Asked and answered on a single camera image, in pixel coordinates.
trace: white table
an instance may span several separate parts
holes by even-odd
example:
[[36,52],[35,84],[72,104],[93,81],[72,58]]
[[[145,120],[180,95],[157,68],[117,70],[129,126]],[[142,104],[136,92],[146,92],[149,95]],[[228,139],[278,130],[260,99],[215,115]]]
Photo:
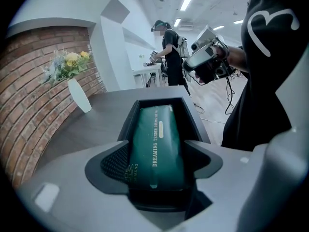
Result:
[[151,65],[151,66],[141,66],[141,68],[139,69],[134,69],[132,70],[133,71],[133,75],[140,75],[141,76],[141,81],[143,83],[143,87],[146,87],[146,83],[147,83],[147,80],[145,78],[145,74],[148,74],[148,73],[155,73],[156,75],[156,85],[158,87],[161,86],[161,63],[158,63],[158,64],[154,64],[154,65]]

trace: white logo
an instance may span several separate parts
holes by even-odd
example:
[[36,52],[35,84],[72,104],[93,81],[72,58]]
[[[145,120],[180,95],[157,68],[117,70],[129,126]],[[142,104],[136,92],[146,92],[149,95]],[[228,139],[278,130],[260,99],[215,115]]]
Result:
[[251,22],[253,20],[253,18],[257,15],[262,15],[265,18],[265,22],[266,25],[276,16],[278,15],[283,15],[283,14],[290,14],[293,16],[293,21],[291,24],[291,29],[292,30],[297,30],[299,28],[299,21],[296,17],[296,15],[294,14],[294,12],[291,9],[285,9],[285,10],[281,10],[278,12],[275,12],[273,14],[269,14],[266,10],[261,10],[258,12],[255,12],[253,15],[251,15],[251,17],[248,20],[248,32],[249,35],[251,36],[251,39],[253,40],[253,42],[256,44],[256,46],[261,50],[262,53],[265,54],[265,56],[270,57],[270,51],[268,51],[268,49],[262,44],[262,42],[257,38],[257,36],[255,35],[255,33],[253,32],[252,26],[251,26]]

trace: black t-shirt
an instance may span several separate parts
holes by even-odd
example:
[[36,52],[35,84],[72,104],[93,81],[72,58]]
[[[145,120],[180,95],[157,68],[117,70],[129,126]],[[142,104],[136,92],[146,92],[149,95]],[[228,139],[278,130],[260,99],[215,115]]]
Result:
[[290,129],[275,92],[308,43],[304,0],[250,0],[241,28],[248,83],[224,128],[222,146],[252,151]]
[[[172,29],[167,29],[163,36],[162,47],[165,49],[166,45],[172,44],[177,48],[177,41],[178,38],[176,32]],[[174,65],[180,64],[179,53],[174,49],[174,47],[172,51],[165,56],[165,59],[168,67],[173,67]]]

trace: green pouch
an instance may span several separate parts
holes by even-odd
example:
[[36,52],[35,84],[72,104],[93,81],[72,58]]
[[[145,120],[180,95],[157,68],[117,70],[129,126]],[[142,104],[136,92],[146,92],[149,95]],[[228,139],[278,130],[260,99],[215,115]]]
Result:
[[125,179],[137,189],[188,188],[171,105],[140,109]]

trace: brick wall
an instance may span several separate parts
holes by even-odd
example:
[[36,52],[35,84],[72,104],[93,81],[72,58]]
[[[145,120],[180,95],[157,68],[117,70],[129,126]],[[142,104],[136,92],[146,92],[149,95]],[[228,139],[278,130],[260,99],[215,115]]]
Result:
[[[49,140],[76,108],[67,81],[39,84],[53,51],[88,51],[86,28],[48,27],[7,40],[0,55],[0,161],[13,186],[33,174]],[[96,65],[76,77],[86,95],[105,92]]]

